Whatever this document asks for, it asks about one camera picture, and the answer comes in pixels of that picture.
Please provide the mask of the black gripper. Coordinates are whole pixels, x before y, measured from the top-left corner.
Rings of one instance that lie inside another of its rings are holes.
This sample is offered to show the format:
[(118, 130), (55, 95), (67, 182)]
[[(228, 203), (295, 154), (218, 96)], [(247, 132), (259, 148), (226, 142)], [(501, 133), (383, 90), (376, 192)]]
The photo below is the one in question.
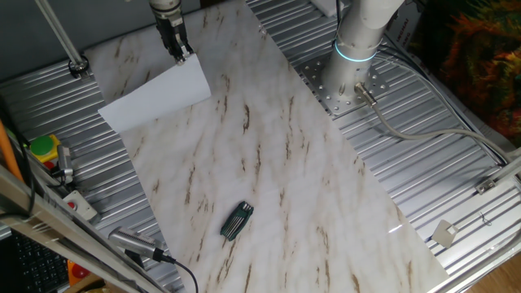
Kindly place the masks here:
[(172, 14), (155, 13), (156, 27), (165, 47), (174, 57), (177, 65), (183, 65), (185, 59), (190, 58), (194, 51), (182, 36), (184, 20), (180, 12)]

